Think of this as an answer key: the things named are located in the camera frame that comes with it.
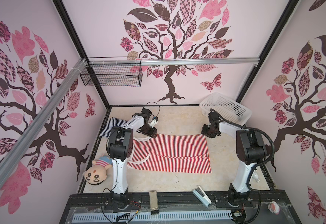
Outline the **red white striped tank top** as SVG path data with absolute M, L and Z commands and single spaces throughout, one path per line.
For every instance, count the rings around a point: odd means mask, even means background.
M 134 150 L 128 167 L 135 170 L 210 174 L 210 158 L 206 137 L 166 135 L 134 138 Z

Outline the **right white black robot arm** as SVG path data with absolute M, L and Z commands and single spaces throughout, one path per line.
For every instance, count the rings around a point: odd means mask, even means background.
M 201 133 L 208 138 L 216 138 L 223 133 L 229 134 L 236 140 L 236 155 L 239 165 L 236 176 L 230 183 L 228 202 L 232 206 L 249 198 L 252 191 L 250 185 L 255 170 L 271 161 L 275 156 L 275 145 L 270 136 L 264 131 L 245 127 L 227 120 L 216 110 L 208 113 L 209 124 L 203 125 Z

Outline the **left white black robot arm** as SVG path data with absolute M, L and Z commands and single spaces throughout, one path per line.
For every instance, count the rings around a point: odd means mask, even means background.
M 155 138 L 157 129 L 149 122 L 152 112 L 143 108 L 125 124 L 113 126 L 106 143 L 106 150 L 113 164 L 113 186 L 110 199 L 118 206 L 128 205 L 127 163 L 133 151 L 134 133 Z

